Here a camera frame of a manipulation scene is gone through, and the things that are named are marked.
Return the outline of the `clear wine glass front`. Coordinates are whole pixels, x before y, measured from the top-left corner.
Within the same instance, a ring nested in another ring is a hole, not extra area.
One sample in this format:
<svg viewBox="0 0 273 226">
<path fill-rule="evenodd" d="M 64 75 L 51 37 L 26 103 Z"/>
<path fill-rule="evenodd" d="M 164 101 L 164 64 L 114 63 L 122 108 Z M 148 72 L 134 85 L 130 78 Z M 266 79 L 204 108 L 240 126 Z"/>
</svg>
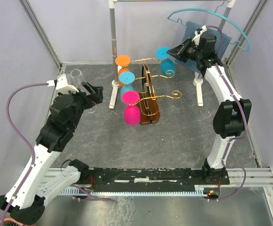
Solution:
<svg viewBox="0 0 273 226">
<path fill-rule="evenodd" d="M 71 76 L 72 84 L 75 86 L 80 85 L 83 81 L 83 73 L 79 69 L 73 69 L 70 72 L 70 76 Z"/>
</svg>

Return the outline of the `clear wine glass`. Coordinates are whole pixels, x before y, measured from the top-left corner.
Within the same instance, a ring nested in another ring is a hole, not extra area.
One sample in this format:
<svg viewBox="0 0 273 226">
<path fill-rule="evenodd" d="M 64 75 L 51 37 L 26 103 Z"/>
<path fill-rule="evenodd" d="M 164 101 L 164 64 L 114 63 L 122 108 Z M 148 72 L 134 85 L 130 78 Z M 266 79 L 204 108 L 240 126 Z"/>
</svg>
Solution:
<svg viewBox="0 0 273 226">
<path fill-rule="evenodd" d="M 73 69 L 70 72 L 70 76 L 71 76 L 72 84 L 75 86 L 80 85 L 83 81 L 83 73 L 79 69 Z"/>
<path fill-rule="evenodd" d="M 93 114 L 93 113 L 96 112 L 96 110 L 97 110 L 97 106 L 94 105 L 94 106 L 92 106 L 91 108 L 86 109 L 86 112 L 89 113 L 89 114 Z"/>
</svg>

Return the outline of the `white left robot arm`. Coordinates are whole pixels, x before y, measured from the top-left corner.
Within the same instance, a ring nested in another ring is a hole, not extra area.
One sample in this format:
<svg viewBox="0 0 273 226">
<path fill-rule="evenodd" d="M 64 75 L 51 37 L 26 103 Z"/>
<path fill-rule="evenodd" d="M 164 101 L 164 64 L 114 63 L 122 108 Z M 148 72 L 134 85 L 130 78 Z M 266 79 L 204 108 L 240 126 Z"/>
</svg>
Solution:
<svg viewBox="0 0 273 226">
<path fill-rule="evenodd" d="M 0 195 L 0 209 L 26 226 L 36 223 L 46 206 L 66 187 L 76 182 L 84 184 L 89 180 L 88 165 L 74 160 L 59 176 L 44 186 L 40 185 L 52 163 L 74 136 L 84 111 L 103 101 L 103 87 L 93 86 L 86 81 L 82 83 L 85 92 L 58 80 L 40 83 L 40 86 L 53 86 L 58 95 L 50 106 L 50 114 L 40 130 L 35 146 L 21 134 L 9 115 L 9 105 L 13 96 L 27 86 L 15 90 L 8 98 L 6 107 L 8 121 L 30 148 L 31 157 L 11 190 L 5 195 Z"/>
</svg>

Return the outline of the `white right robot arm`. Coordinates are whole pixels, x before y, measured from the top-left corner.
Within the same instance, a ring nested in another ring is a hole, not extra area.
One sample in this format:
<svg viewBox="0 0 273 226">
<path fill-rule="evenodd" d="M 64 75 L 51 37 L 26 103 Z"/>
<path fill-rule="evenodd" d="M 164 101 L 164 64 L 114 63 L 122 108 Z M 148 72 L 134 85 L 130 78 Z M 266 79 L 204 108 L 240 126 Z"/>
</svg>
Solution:
<svg viewBox="0 0 273 226">
<path fill-rule="evenodd" d="M 199 36 L 198 42 L 188 38 L 179 46 L 167 51 L 180 62 L 186 63 L 189 60 L 195 62 L 219 102 L 213 118 L 215 141 L 201 172 L 201 178 L 206 184 L 214 183 L 218 179 L 218 172 L 226 168 L 226 160 L 233 143 L 246 138 L 252 107 L 251 101 L 238 94 L 228 80 L 223 64 L 216 54 L 215 44 L 216 36 L 203 33 Z"/>
</svg>

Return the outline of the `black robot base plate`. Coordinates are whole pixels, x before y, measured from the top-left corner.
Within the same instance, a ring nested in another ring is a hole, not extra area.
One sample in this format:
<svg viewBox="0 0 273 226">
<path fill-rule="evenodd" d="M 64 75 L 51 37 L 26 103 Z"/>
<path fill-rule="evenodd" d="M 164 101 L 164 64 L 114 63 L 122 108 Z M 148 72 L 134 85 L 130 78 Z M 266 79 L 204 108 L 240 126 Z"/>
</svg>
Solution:
<svg viewBox="0 0 273 226">
<path fill-rule="evenodd" d="M 226 168 L 202 170 L 190 168 L 93 168 L 82 173 L 78 185 L 98 185 L 115 183 L 178 183 L 187 185 L 229 185 Z"/>
</svg>

